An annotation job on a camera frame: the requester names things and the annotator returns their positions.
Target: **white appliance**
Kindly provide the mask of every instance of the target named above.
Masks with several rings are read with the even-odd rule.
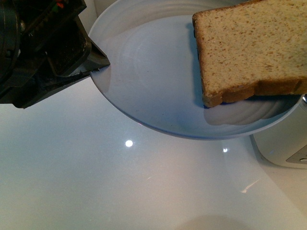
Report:
[[[270,162],[307,169],[307,101],[276,125],[253,135],[259,152]]]

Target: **white countertop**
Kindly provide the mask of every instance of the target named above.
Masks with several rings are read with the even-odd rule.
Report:
[[[0,116],[1,230],[307,229],[306,170],[151,130],[90,78]]]

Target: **bread slice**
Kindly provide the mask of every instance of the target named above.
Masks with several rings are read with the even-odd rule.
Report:
[[[205,106],[307,93],[306,0],[252,0],[192,20]]]

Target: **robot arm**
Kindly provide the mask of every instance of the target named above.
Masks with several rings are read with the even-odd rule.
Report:
[[[0,103],[27,108],[109,65],[78,15],[84,0],[0,2]]]

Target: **bread crust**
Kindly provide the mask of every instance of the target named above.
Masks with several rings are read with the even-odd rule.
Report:
[[[192,22],[194,26],[194,33],[196,38],[197,49],[199,53],[199,63],[200,65],[206,65],[205,60],[203,59],[202,53],[204,52],[203,46],[203,37],[198,33],[199,28],[197,25],[197,20],[201,18],[208,11],[223,11],[225,9],[242,7],[249,4],[255,4],[266,0],[250,0],[239,5],[222,7],[213,10],[197,12],[192,16]],[[236,87],[228,88],[220,92],[215,92],[208,94],[206,92],[206,82],[204,81],[204,70],[201,68],[201,79],[202,79],[202,88],[203,95],[202,99],[204,105],[207,107],[214,107],[221,104],[222,102],[231,103],[237,102],[240,100],[247,99],[253,95],[286,95],[286,94],[304,94],[307,93],[307,78],[306,76],[301,76],[292,79],[286,80],[259,80],[250,84],[241,84]]]

